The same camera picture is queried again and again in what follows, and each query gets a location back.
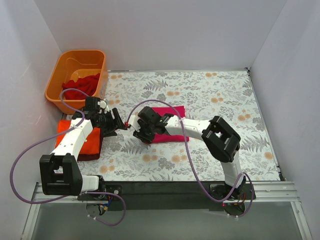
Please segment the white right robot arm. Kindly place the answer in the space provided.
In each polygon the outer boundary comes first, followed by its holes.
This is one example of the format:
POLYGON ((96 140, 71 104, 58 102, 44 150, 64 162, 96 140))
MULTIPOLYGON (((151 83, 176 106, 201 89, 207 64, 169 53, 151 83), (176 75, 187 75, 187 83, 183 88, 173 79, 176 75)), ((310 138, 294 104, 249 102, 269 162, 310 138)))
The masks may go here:
POLYGON ((241 137, 222 117, 194 120, 181 117, 174 107, 170 113, 160 115, 145 106, 137 115, 131 113, 127 122, 134 129, 133 135, 146 144, 150 144, 156 135, 203 141, 213 158, 221 163, 226 191, 223 199, 237 199, 244 195, 246 177, 239 160, 241 137))

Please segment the magenta t shirt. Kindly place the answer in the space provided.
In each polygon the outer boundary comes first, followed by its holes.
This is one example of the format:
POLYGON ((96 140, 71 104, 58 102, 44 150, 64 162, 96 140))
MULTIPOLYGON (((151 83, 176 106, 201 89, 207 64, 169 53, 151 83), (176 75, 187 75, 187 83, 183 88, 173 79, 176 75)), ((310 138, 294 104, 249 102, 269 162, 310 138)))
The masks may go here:
MULTIPOLYGON (((182 118, 186 116, 185 107, 183 105, 175 106, 174 108, 182 118)), ((153 107, 152 109, 161 116, 164 116, 165 114, 177 115, 177 113, 170 107, 153 107)), ((182 135, 166 135, 156 133, 151 143, 158 144, 167 142, 184 142, 184 137, 182 135)))

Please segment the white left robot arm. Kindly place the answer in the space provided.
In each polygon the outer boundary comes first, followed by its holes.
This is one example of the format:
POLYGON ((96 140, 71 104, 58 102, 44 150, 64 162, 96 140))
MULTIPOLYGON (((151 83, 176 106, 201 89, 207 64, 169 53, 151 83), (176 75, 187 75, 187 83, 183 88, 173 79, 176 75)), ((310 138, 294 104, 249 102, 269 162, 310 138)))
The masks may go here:
POLYGON ((84 107, 73 114, 69 131, 58 146, 39 160, 45 195, 78 196, 89 192, 95 200, 106 196, 102 177, 81 174, 77 162, 81 148, 95 128, 100 129, 104 138, 116 136, 118 129, 127 129, 117 108, 109 109, 105 100, 88 96, 84 107))

